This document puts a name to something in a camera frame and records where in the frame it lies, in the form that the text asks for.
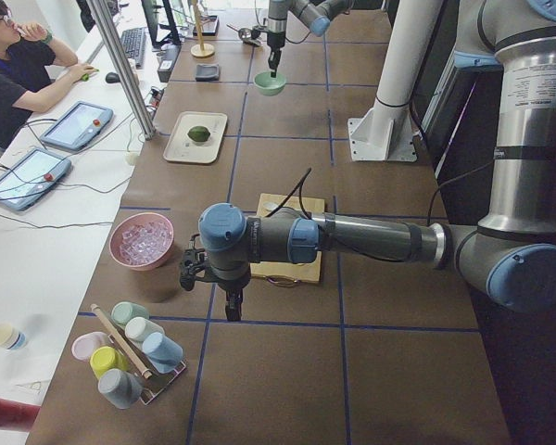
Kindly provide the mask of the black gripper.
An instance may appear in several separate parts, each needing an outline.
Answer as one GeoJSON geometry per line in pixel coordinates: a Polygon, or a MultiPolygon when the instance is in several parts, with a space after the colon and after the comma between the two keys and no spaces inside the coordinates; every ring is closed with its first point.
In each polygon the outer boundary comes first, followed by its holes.
{"type": "Polygon", "coordinates": [[[267,30],[267,45],[270,48],[268,65],[271,70],[271,77],[276,78],[279,67],[282,49],[284,48],[284,32],[272,32],[267,30]]]}
{"type": "Polygon", "coordinates": [[[221,278],[216,272],[208,254],[203,248],[196,247],[196,240],[200,233],[191,235],[187,249],[180,261],[180,286],[186,291],[192,291],[198,282],[214,283],[226,293],[225,315],[229,322],[239,322],[242,319],[243,289],[248,284],[248,275],[239,273],[235,279],[221,278]]]}

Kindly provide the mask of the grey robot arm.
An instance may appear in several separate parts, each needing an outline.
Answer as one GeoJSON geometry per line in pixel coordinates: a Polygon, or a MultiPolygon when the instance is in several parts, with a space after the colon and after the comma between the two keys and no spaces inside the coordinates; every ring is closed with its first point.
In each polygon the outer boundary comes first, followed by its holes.
{"type": "Polygon", "coordinates": [[[556,159],[556,1],[463,1],[457,67],[503,70],[489,210],[476,226],[424,226],[309,213],[280,204],[247,217],[229,203],[208,207],[180,266],[180,284],[215,283],[225,314],[242,315],[250,267],[311,263],[321,251],[389,262],[452,265],[471,286],[515,312],[556,301],[556,222],[550,192],[556,159]]]}
{"type": "Polygon", "coordinates": [[[270,0],[267,18],[267,44],[271,50],[268,65],[272,78],[277,77],[282,48],[286,42],[288,14],[291,13],[315,36],[321,37],[338,15],[348,12],[353,1],[270,0]]]}

